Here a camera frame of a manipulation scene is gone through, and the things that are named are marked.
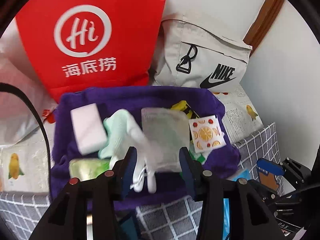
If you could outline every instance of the red paper bag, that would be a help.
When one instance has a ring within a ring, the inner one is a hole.
[[[22,43],[56,101],[87,87],[146,85],[165,0],[30,0]]]

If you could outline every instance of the purple cloth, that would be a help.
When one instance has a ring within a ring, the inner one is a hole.
[[[207,89],[182,87],[116,87],[88,88],[81,93],[67,93],[54,111],[56,128],[52,157],[55,165],[51,169],[52,196],[55,198],[70,179],[69,161],[75,158],[97,157],[97,153],[82,156],[73,134],[70,111],[96,103],[100,117],[104,120],[119,109],[127,109],[141,127],[141,109],[145,107],[171,108],[181,100],[186,100],[200,116],[217,115],[221,130],[225,133],[225,147],[213,150],[203,167],[215,172],[219,177],[233,175],[240,161],[240,153],[230,144],[222,124],[224,105]],[[146,185],[140,193],[131,190],[124,201],[116,202],[115,209],[131,209],[140,205],[168,203],[187,194],[185,184],[177,173],[156,174],[157,191],[149,194]]]

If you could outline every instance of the checkered bedding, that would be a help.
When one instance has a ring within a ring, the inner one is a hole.
[[[241,153],[240,169],[248,169],[253,179],[258,179],[257,159],[266,158],[279,163],[276,127],[271,125],[252,133],[234,144]],[[283,194],[282,177],[276,177],[278,193]],[[29,239],[33,229],[49,207],[46,194],[2,192],[0,215],[18,239]],[[199,227],[202,202],[194,202],[190,196],[169,204],[136,208],[138,224],[144,239],[195,240]]]

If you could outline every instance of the yellow bird print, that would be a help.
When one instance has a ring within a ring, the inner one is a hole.
[[[16,153],[13,153],[11,155],[11,160],[9,163],[9,177],[10,178],[14,178],[17,179],[19,177],[19,175],[24,175],[24,173],[22,172],[22,170],[19,167],[19,156]]]
[[[251,106],[247,105],[246,108],[247,108],[247,112],[248,112],[248,114],[250,115],[252,121],[253,121],[253,120],[256,120],[256,117],[258,116],[258,114],[253,111],[253,109],[252,109]]]

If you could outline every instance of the bolt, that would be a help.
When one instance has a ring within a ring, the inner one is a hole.
[[[246,185],[248,183],[248,181],[245,178],[238,179],[238,182],[242,185]]]
[[[112,170],[108,170],[104,173],[106,177],[112,177],[115,173]]]
[[[70,183],[71,185],[74,185],[74,184],[77,184],[78,181],[79,181],[78,178],[71,178],[71,179],[69,180],[69,183]]]
[[[206,176],[206,177],[212,176],[212,172],[211,172],[211,171],[208,171],[208,170],[203,171],[202,174],[203,174],[204,176]]]

